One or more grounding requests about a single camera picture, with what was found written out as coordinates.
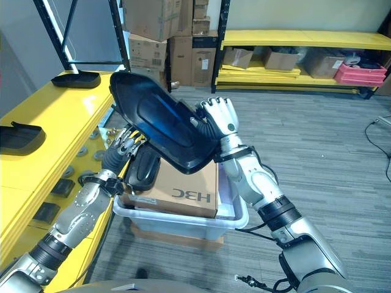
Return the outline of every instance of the shelf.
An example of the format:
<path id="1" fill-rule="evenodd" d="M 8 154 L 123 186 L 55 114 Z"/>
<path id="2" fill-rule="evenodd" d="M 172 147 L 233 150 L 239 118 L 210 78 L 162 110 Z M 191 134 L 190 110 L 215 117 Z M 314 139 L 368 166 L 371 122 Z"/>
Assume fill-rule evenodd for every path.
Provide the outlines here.
<path id="1" fill-rule="evenodd" d="M 308 73 L 306 73 L 303 69 L 301 70 L 300 75 L 297 78 L 259 78 L 258 76 L 250 73 L 247 74 L 243 71 L 238 71 L 238 74 L 231 73 L 231 76 L 229 74 L 222 74 L 222 76 L 219 76 L 216 78 L 217 85 L 221 82 L 231 82 L 235 84 L 240 83 L 253 83 L 253 84 L 286 84 L 286 85 L 337 85 L 340 87 L 349 87 L 351 85 L 344 85 L 339 84 L 335 79 L 333 78 L 312 78 Z"/>
<path id="2" fill-rule="evenodd" d="M 311 46 L 391 51 L 391 39 L 372 32 L 226 31 L 221 46 Z"/>
<path id="3" fill-rule="evenodd" d="M 0 121 L 39 125 L 43 145 L 27 156 L 1 155 L 1 251 L 3 261 L 61 174 L 76 156 L 113 102 L 111 72 L 101 72 L 94 89 L 66 89 L 51 82 Z"/>
<path id="4" fill-rule="evenodd" d="M 359 93 L 355 87 L 310 87 L 300 85 L 269 85 L 269 84 L 251 84 L 251 83 L 221 83 L 216 86 L 219 90 L 289 90 L 305 92 L 332 92 L 332 93 Z"/>

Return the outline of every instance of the robotic arm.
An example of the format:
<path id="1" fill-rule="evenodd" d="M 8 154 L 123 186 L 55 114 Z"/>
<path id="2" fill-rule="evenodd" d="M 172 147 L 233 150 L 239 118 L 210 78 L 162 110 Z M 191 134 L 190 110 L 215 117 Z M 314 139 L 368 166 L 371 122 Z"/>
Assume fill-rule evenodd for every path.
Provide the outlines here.
<path id="1" fill-rule="evenodd" d="M 299 293 L 353 293 L 337 253 L 283 194 L 262 167 L 257 153 L 243 145 L 231 101 L 203 101 L 197 113 L 203 119 L 191 118 L 191 123 L 206 137 L 220 140 L 215 161 L 223 164 L 238 194 L 270 228 L 272 238 L 282 249 L 279 261 L 291 286 Z M 124 192 L 117 176 L 144 141 L 137 132 L 126 128 L 118 134 L 104 156 L 102 171 L 86 178 L 73 204 L 49 233 L 0 276 L 0 293 L 42 292 L 41 286 L 49 284 L 72 249 L 93 230 L 110 198 Z"/>
<path id="2" fill-rule="evenodd" d="M 220 139 L 215 161 L 222 162 L 238 194 L 258 212 L 282 248 L 279 261 L 291 286 L 299 293 L 353 293 L 338 254 L 283 194 L 252 148 L 243 145 L 231 101 L 202 101 L 197 113 L 204 119 L 191 118 L 191 123 L 206 136 Z"/>
<path id="3" fill-rule="evenodd" d="M 29 252 L 5 269 L 0 276 L 1 293 L 43 292 L 72 249 L 93 230 L 97 219 L 110 204 L 110 198 L 124 192 L 118 174 L 134 155 L 144 136 L 124 128 L 106 151 L 102 170 L 84 180 L 74 202 L 65 209 L 49 233 Z"/>

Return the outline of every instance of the black cable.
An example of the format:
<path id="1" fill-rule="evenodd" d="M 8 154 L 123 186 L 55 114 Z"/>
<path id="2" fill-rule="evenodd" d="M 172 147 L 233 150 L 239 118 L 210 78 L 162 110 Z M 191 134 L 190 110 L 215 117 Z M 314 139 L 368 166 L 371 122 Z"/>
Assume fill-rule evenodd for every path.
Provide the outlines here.
<path id="1" fill-rule="evenodd" d="M 377 144 L 375 144 L 374 142 L 372 142 L 372 140 L 369 138 L 368 133 L 367 133 L 368 128 L 369 128 L 371 125 L 374 125 L 375 123 L 377 123 L 377 122 L 374 121 L 374 122 L 369 123 L 368 126 L 364 129 L 364 134 L 365 134 L 365 137 L 367 138 L 367 140 L 368 140 L 372 145 L 374 145 L 376 148 L 378 148 L 379 150 L 381 150 L 382 153 L 384 153 L 385 156 L 387 157 L 387 159 L 388 159 L 388 164 L 387 164 L 387 168 L 386 168 L 386 178 L 391 182 L 391 178 L 390 178 L 390 176 L 389 176 L 389 168 L 390 168 L 390 163 L 391 163 L 391 154 L 388 154 L 388 153 L 387 153 L 385 150 L 383 150 L 380 146 L 378 146 Z"/>
<path id="2" fill-rule="evenodd" d="M 268 169 L 273 174 L 274 178 L 276 179 L 277 185 L 279 185 L 279 177 L 277 176 L 277 173 L 271 167 L 269 167 L 268 165 L 262 163 L 261 157 L 259 156 L 259 154 L 256 151 L 254 146 L 251 146 L 251 145 L 238 145 L 238 147 L 248 147 L 252 152 L 254 152 L 254 154 L 257 157 L 258 163 L 261 165 L 261 167 L 264 167 L 264 168 Z"/>
<path id="3" fill-rule="evenodd" d="M 293 289 L 292 285 L 289 285 L 289 287 L 287 287 L 285 289 L 277 290 L 277 287 L 279 286 L 279 284 L 284 283 L 284 282 L 288 282 L 288 279 L 286 278 L 286 279 L 278 280 L 273 286 L 273 293 L 287 293 Z"/>
<path id="4" fill-rule="evenodd" d="M 106 226 L 106 229 L 104 230 L 104 234 L 103 234 L 103 237 L 101 238 L 101 241 L 99 243 L 99 247 L 98 249 L 95 251 L 95 254 L 93 255 L 93 258 L 91 259 L 91 262 L 89 263 L 89 265 L 86 267 L 86 269 L 83 271 L 83 273 L 81 273 L 81 275 L 76 279 L 76 281 L 74 281 L 69 287 L 68 289 L 72 288 L 78 281 L 81 280 L 81 278 L 87 273 L 87 271 L 90 269 L 92 263 L 95 261 L 95 259 L 97 258 L 100 250 L 102 249 L 102 246 L 104 244 L 104 242 L 106 241 L 106 238 L 109 234 L 109 229 L 110 229 L 110 226 L 111 226 L 111 222 L 112 222 L 112 219 L 114 218 L 114 212 L 111 212 L 111 215 L 110 215 L 110 219 L 109 219 L 109 222 Z"/>
<path id="5" fill-rule="evenodd" d="M 262 234 L 258 234 L 258 233 L 252 232 L 252 231 L 246 231 L 244 229 L 238 229 L 238 228 L 235 228 L 235 230 L 239 231 L 239 232 L 251 234 L 251 235 L 254 235 L 254 236 L 258 236 L 258 237 L 261 237 L 261 238 L 264 238 L 264 239 L 267 239 L 267 240 L 270 240 L 270 241 L 274 241 L 274 239 L 272 237 L 268 237 L 268 236 L 265 236 L 265 235 L 262 235 Z"/>
<path id="6" fill-rule="evenodd" d="M 81 187 L 83 187 L 84 186 L 84 178 L 85 177 L 88 177 L 88 176 L 92 176 L 92 175 L 95 175 L 95 174 L 98 174 L 98 173 L 88 173 L 88 174 L 83 174 L 83 175 L 80 175 L 79 177 L 78 177 L 78 183 L 81 185 Z"/>
<path id="7" fill-rule="evenodd" d="M 254 230 L 258 230 L 260 228 L 263 228 L 266 226 L 266 223 L 263 223 L 261 225 L 258 225 L 258 226 L 255 226 L 255 227 L 252 227 L 252 228 L 247 228 L 247 229 L 240 229 L 241 231 L 254 231 Z"/>

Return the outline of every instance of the metal shelving rack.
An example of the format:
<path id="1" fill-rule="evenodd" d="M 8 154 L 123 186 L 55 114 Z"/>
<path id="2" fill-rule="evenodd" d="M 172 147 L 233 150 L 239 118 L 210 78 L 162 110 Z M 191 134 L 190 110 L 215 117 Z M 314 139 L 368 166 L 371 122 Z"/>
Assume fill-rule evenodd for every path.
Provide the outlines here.
<path id="1" fill-rule="evenodd" d="M 112 21 L 114 24 L 114 30 L 117 37 L 118 47 L 121 55 L 121 60 L 73 60 L 70 58 L 70 54 L 67 54 L 67 40 L 68 33 L 72 23 L 73 15 L 75 14 L 75 9 L 78 0 L 72 0 L 70 11 L 68 14 L 67 23 L 65 25 L 64 36 L 61 35 L 59 29 L 56 31 L 55 24 L 51 19 L 48 10 L 46 8 L 49 5 L 44 0 L 33 0 L 34 4 L 38 10 L 38 13 L 41 17 L 42 23 L 45 26 L 46 31 L 48 32 L 49 38 L 54 46 L 54 49 L 57 52 L 57 55 L 60 58 L 61 64 L 64 67 L 64 70 L 75 70 L 76 64 L 93 64 L 93 65 L 123 65 L 126 71 L 131 71 L 130 62 L 128 58 L 128 53 L 126 51 L 125 39 L 123 37 L 122 25 L 117 5 L 117 0 L 108 0 L 110 6 L 110 12 Z M 171 66 L 170 66 L 170 43 L 167 42 L 167 57 L 166 57 L 166 83 L 167 89 L 171 92 Z"/>
<path id="2" fill-rule="evenodd" d="M 300 75 L 298 79 L 290 81 L 259 80 L 227 76 L 219 77 L 222 58 L 226 46 L 310 46 L 334 48 L 362 48 L 391 51 L 391 39 L 376 33 L 361 32 L 331 32 L 331 31 L 226 31 L 230 0 L 222 0 L 218 27 L 218 45 L 214 61 L 211 92 L 216 89 L 254 89 L 254 90 L 304 90 L 316 92 L 355 93 L 369 99 L 376 87 L 363 87 L 339 84 L 333 79 L 313 79 L 310 76 Z"/>

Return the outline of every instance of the pink box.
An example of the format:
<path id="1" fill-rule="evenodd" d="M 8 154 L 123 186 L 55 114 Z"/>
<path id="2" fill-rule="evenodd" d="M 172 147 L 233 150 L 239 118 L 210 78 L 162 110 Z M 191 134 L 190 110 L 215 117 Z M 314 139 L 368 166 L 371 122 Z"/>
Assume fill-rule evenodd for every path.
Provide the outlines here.
<path id="1" fill-rule="evenodd" d="M 380 66 L 380 69 L 368 69 L 368 68 L 354 68 L 347 66 L 345 64 L 341 64 L 341 66 L 338 68 L 338 71 L 341 71 L 343 73 L 359 73 L 359 74 L 385 74 L 387 72 L 387 69 L 385 69 L 383 66 Z"/>
<path id="2" fill-rule="evenodd" d="M 362 80 L 362 79 L 346 78 L 341 71 L 337 72 L 337 74 L 334 76 L 334 79 L 338 81 L 340 84 L 362 85 L 364 87 L 380 87 L 383 85 L 382 81 L 369 81 L 369 80 Z"/>
<path id="3" fill-rule="evenodd" d="M 368 73 L 343 73 L 342 78 L 346 79 L 358 79 L 361 81 L 383 81 L 386 76 L 384 74 L 368 74 Z"/>

